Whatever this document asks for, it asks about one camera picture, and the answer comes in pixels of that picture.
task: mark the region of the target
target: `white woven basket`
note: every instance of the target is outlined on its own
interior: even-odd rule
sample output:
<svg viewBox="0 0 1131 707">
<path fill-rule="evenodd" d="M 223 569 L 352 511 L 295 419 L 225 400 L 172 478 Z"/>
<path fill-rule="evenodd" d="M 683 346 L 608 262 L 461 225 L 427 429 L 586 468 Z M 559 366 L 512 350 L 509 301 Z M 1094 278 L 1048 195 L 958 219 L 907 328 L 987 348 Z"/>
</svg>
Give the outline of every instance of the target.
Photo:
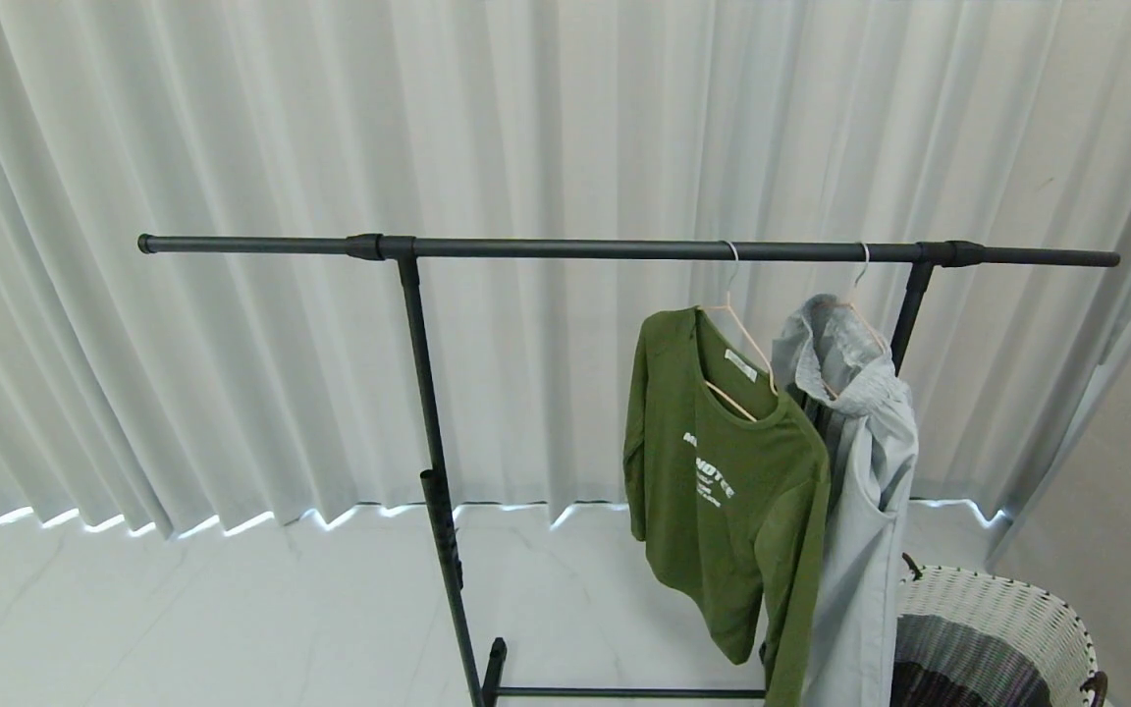
<svg viewBox="0 0 1131 707">
<path fill-rule="evenodd" d="M 1024 654 L 1050 686 L 1053 707 L 1103 706 L 1107 676 L 1098 671 L 1094 639 L 1067 601 L 1027 583 L 936 564 L 903 580 L 901 614 L 933 614 L 1004 640 Z"/>
</svg>

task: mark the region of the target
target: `rack bottom bar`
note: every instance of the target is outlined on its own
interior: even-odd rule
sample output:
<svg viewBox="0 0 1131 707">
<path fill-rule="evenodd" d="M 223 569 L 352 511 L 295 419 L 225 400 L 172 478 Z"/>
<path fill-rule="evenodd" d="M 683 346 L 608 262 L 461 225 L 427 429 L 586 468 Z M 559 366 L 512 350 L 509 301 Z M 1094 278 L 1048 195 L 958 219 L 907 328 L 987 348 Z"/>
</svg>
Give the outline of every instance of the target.
<svg viewBox="0 0 1131 707">
<path fill-rule="evenodd" d="M 502 638 L 491 641 L 487 671 L 483 680 L 483 702 L 495 707 L 498 697 L 613 697 L 620 699 L 762 699 L 767 696 L 760 689 L 677 689 L 677 688 L 507 688 L 500 684 L 503 661 L 509 655 L 509 646 Z"/>
</svg>

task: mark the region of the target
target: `white marble floor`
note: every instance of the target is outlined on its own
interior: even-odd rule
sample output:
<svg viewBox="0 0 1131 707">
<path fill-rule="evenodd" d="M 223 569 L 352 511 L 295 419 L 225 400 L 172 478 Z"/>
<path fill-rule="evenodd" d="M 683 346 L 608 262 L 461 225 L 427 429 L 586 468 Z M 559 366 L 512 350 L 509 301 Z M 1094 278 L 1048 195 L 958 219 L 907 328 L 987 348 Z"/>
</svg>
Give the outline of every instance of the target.
<svg viewBox="0 0 1131 707">
<path fill-rule="evenodd" d="M 549 528 L 543 507 L 473 506 L 458 528 L 480 670 L 506 637 L 506 683 L 762 681 L 756 659 L 728 664 L 694 605 L 651 578 L 625 510 L 577 506 Z M 964 506 L 918 506 L 907 546 L 982 567 L 1000 531 Z M 421 507 L 174 541 L 32 516 L 0 525 L 1 707 L 435 706 L 465 704 L 464 686 Z"/>
</svg>

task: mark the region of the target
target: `wire hanger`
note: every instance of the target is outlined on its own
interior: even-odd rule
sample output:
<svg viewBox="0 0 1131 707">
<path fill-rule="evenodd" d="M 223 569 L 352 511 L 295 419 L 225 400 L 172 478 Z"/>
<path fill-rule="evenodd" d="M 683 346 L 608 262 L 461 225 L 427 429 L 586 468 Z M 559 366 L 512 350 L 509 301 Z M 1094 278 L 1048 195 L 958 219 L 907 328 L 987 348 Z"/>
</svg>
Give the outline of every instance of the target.
<svg viewBox="0 0 1131 707">
<path fill-rule="evenodd" d="M 862 261 L 862 269 L 858 271 L 858 276 L 856 278 L 853 278 L 853 285 L 849 286 L 848 294 L 845 295 L 844 300 L 823 301 L 820 305 L 821 308 L 831 308 L 831 309 L 844 308 L 851 310 L 853 312 L 853 316 L 857 317 L 858 321 L 862 322 L 862 326 L 866 327 L 866 334 L 871 335 L 871 339 L 874 339 L 875 345 L 880 347 L 880 351 L 888 351 L 889 350 L 888 342 L 886 342 L 883 339 L 883 336 L 880 336 L 880 333 L 877 331 L 875 328 L 871 326 L 871 322 L 869 322 L 866 318 L 862 316 L 862 312 L 860 312 L 860 310 L 857 308 L 854 308 L 853 305 L 853 301 L 854 299 L 856 299 L 858 293 L 858 283 L 862 282 L 863 276 L 866 276 L 866 268 L 871 267 L 871 248 L 867 247 L 865 242 L 858 242 L 858 245 L 862 247 L 862 256 L 863 258 L 865 258 L 865 260 Z M 824 388 L 832 398 L 840 397 L 840 394 L 837 393 L 836 390 L 832 390 L 831 386 L 828 385 L 826 380 L 822 381 L 822 388 Z"/>
<path fill-rule="evenodd" d="M 740 314 L 736 314 L 735 309 L 732 309 L 732 283 L 735 282 L 736 273 L 741 271 L 741 252 L 735 249 L 734 242 L 731 241 L 723 241 L 723 242 L 726 242 L 727 248 L 731 248 L 732 255 L 735 256 L 735 265 L 733 265 L 732 268 L 732 277 L 728 277 L 726 282 L 726 300 L 724 301 L 722 308 L 698 308 L 698 309 L 705 310 L 705 312 L 713 312 L 713 310 L 722 309 L 725 310 L 726 313 L 732 314 L 732 319 L 735 322 L 735 326 L 741 328 L 741 334 L 744 335 L 744 339 L 748 340 L 751 346 L 753 346 L 753 350 L 758 352 L 758 357 L 762 359 L 763 365 L 767 367 L 767 382 L 768 385 L 770 385 L 770 394 L 776 395 L 777 397 L 779 395 L 779 390 L 776 390 L 776 376 L 774 376 L 774 372 L 770 370 L 770 360 L 767 359 L 766 353 L 762 353 L 762 348 L 758 345 L 758 342 L 753 340 L 753 336 L 749 335 L 749 330 L 746 330 L 746 328 L 744 327 L 744 322 L 741 321 Z M 726 402 L 731 404 L 732 407 L 735 407 L 736 411 L 744 413 L 744 416 L 748 417 L 749 421 L 758 421 L 758 417 L 753 416 L 753 413 L 745 411 L 745 408 L 742 407 L 740 403 L 736 403 L 735 399 L 732 399 L 731 395 L 723 393 L 723 390 L 719 389 L 718 386 L 714 385 L 708 380 L 705 381 L 705 385 L 708 385 L 710 390 L 717 393 L 719 398 L 726 399 Z"/>
</svg>

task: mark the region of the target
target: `curtain fold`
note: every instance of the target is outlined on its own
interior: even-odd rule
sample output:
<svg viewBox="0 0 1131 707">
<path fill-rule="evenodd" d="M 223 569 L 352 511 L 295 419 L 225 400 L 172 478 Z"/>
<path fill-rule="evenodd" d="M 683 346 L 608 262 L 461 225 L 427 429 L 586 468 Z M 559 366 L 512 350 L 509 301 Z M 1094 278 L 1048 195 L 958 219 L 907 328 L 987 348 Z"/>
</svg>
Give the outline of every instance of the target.
<svg viewBox="0 0 1131 707">
<path fill-rule="evenodd" d="M 0 515 L 184 532 L 417 501 L 395 268 L 135 236 L 1114 248 L 1131 3 L 0 3 Z M 454 500 L 621 500 L 644 317 L 727 265 L 426 260 Z M 858 308 L 891 331 L 905 265 Z M 760 340 L 849 265 L 742 265 Z M 933 278 L 915 494 L 986 515 L 1100 273 Z"/>
</svg>

